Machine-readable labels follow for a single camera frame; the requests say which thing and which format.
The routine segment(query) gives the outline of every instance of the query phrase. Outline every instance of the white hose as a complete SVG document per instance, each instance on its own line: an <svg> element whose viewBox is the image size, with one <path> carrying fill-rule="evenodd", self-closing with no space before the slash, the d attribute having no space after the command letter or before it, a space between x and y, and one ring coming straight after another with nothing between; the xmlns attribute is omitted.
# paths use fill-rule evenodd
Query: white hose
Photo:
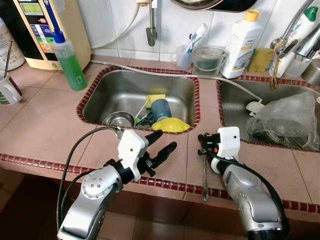
<svg viewBox="0 0 320 240"><path fill-rule="evenodd" d="M192 74L170 74L170 73L157 73L157 72L152 72L152 71L144 71L144 70L136 69L136 68L133 68L133 67L124 66L124 65L121 65L121 64L112 63L112 62L107 62L107 61L91 60L90 62L91 62L91 63L94 63L94 64L103 64L103 65L116 66L116 67L119 67L119 68L123 68L123 69L131 70L131 71L135 71L135 72L142 73L142 74L149 74L149 75L156 75L156 76L164 76L164 77L199 78L199 76L197 76L197 75L192 75ZM260 103L262 102L262 98L261 98L261 97L255 95L253 92L249 91L249 90L246 89L245 87L241 86L240 84L238 84L238 83L236 83L236 82L234 82L234 81L232 81L232 80L229 80L229 79L226 79L226 78L223 78L223 77L218 77L218 76L215 76L215 77L201 77L201 78L216 79L216 80L219 80L219 81L223 81L223 82L232 84L232 85L234 85L235 87L243 90L243 91L246 92L247 94L251 95L252 97L258 99Z"/></svg>
<svg viewBox="0 0 320 240"><path fill-rule="evenodd" d="M126 29L125 29L119 36L117 36L115 39L113 39L113 40L110 41L110 42L106 42L106 43L103 43L103 44L94 45L94 46L90 46L90 47L91 47L92 49L102 48L102 47L104 47L104 46L106 46L106 45L109 45L109 44L114 43L114 42L117 41L119 38L121 38L121 37L127 32L127 30L130 28L130 26L134 23L137 15L138 15L139 8L140 8L140 4L137 3L137 4L136 4L135 11L134 11L134 15L133 15L133 18L132 18L131 22L129 23L129 25L126 27Z"/></svg>

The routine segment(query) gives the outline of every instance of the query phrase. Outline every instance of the toothbrush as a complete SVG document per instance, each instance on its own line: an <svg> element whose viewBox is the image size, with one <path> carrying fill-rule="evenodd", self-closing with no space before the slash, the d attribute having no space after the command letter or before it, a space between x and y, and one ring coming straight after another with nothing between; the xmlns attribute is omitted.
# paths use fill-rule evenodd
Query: toothbrush
<svg viewBox="0 0 320 240"><path fill-rule="evenodd" d="M202 39L204 37L204 35L207 33L208 31L208 26L205 23L202 23L200 27L198 27L198 29L195 31L195 33L191 36L191 41L188 45L188 47L186 48L186 50L184 51L184 53L191 53L195 43L198 42L200 39Z"/></svg>

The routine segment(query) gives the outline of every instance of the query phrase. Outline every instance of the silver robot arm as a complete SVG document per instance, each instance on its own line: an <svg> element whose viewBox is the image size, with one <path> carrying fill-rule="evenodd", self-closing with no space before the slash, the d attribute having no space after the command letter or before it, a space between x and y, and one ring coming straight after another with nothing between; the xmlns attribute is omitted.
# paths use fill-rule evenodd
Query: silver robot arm
<svg viewBox="0 0 320 240"><path fill-rule="evenodd" d="M146 149L161 137L156 131L146 137L125 130L118 145L119 161L109 160L103 168L92 171L82 181L79 196L67 212L57 237L60 240L95 240L104 222L105 212L123 185L138 181L144 172L163 163L177 147L176 142L163 148L151 159Z"/></svg>
<svg viewBox="0 0 320 240"><path fill-rule="evenodd" d="M238 163L240 133L238 127L220 128L217 134L199 135L202 150ZM242 225L249 240L284 240L282 219L271 196L263 189L262 181L241 166L211 157L211 168L222 175L227 192L237 205Z"/></svg>

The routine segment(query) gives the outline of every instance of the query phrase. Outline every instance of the double sink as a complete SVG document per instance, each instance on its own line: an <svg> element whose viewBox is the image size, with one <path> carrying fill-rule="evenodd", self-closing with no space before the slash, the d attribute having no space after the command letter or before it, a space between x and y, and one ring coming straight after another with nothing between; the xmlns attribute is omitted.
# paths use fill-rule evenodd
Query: double sink
<svg viewBox="0 0 320 240"><path fill-rule="evenodd" d="M264 105L303 92L310 92L315 98L320 97L319 92L301 85L279 84L276 90L271 91L267 82L247 80L235 80L235 82L261 97ZM251 118L246 105L256 99L226 82L221 82L219 88L224 125L239 127L240 138L244 141L269 143L253 138L246 131L246 123ZM166 95L172 117L181 119L190 126L195 123L193 79L180 76L157 76L123 69L107 72L101 78L84 106L82 114L85 120L93 124L102 124L109 114L118 111L135 116L145 103L146 95L156 94ZM146 115L149 111L150 109L144 109L141 115ZM320 134L320 104L316 104L315 113L318 119L317 132Z"/></svg>

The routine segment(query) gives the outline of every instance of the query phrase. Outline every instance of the bottle cap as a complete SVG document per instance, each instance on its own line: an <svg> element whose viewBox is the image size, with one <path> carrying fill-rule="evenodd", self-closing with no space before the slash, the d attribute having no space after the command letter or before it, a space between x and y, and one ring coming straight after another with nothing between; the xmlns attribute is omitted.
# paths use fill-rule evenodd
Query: bottle cap
<svg viewBox="0 0 320 240"><path fill-rule="evenodd" d="M310 22L314 22L317 18L318 7L312 6L304 11L304 15L309 19Z"/></svg>
<svg viewBox="0 0 320 240"><path fill-rule="evenodd" d="M54 31L52 33L53 39L57 44L62 44L66 41L64 34L62 33L62 31L58 30L58 31Z"/></svg>
<svg viewBox="0 0 320 240"><path fill-rule="evenodd" d="M260 11L250 9L245 13L244 20L248 22L256 22L258 20L259 14L260 14Z"/></svg>

